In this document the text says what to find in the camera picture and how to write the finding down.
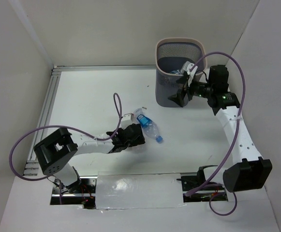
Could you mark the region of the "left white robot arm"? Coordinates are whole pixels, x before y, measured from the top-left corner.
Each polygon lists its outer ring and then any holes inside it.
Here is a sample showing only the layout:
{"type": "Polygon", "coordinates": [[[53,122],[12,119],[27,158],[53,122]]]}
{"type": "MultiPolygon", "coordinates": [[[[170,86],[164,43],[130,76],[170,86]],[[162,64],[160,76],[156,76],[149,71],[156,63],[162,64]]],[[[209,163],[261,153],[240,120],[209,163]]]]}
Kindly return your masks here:
{"type": "Polygon", "coordinates": [[[126,128],[107,131],[97,138],[87,135],[72,135],[66,127],[61,127],[34,146],[34,152],[46,176],[54,176],[69,193],[77,192],[82,180],[69,161],[82,154],[119,153],[129,147],[145,144],[140,124],[130,124],[126,128]]]}

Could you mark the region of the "wide clear labelled bottle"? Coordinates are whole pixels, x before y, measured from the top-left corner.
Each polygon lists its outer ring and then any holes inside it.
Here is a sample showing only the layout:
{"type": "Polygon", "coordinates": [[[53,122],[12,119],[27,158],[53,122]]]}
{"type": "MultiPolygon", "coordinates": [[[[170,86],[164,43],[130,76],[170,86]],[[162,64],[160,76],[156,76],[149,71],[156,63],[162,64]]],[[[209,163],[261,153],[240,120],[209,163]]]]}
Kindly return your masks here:
{"type": "Polygon", "coordinates": [[[175,74],[175,75],[180,75],[180,74],[182,74],[182,71],[181,70],[173,70],[170,73],[175,74]]]}

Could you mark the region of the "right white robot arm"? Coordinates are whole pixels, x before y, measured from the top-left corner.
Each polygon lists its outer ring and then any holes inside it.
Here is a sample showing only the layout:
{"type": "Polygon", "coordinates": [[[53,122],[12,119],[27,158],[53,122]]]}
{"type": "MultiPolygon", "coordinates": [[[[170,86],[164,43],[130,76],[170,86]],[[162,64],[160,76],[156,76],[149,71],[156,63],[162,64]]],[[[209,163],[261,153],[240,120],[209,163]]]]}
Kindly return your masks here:
{"type": "Polygon", "coordinates": [[[205,98],[214,116],[221,123],[230,144],[233,166],[222,174],[223,184],[229,192],[261,189],[272,163],[264,159],[255,147],[241,114],[241,104],[235,93],[229,90],[228,69],[223,65],[212,66],[205,82],[196,80],[197,66],[186,62],[177,80],[181,88],[169,100],[183,107],[185,98],[205,98]]]}

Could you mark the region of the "crushed blue cap bottle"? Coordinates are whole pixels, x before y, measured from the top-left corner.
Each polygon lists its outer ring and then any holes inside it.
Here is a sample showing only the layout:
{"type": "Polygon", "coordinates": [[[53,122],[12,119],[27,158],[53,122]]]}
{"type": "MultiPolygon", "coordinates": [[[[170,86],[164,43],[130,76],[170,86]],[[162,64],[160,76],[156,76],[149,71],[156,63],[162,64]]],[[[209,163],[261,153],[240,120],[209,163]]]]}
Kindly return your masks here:
{"type": "Polygon", "coordinates": [[[155,140],[157,143],[163,142],[158,126],[143,113],[141,108],[136,109],[133,115],[148,138],[155,140]]]}

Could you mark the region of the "red label water bottle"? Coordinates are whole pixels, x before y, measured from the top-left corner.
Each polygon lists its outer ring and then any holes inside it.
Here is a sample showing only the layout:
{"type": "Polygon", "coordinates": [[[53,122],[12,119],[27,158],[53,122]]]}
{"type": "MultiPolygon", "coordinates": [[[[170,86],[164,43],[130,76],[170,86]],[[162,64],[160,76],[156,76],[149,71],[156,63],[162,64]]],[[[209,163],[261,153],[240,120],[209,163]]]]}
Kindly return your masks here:
{"type": "Polygon", "coordinates": [[[130,151],[134,154],[141,154],[144,153],[146,150],[147,150],[147,146],[146,144],[143,144],[143,145],[133,146],[130,151]]]}

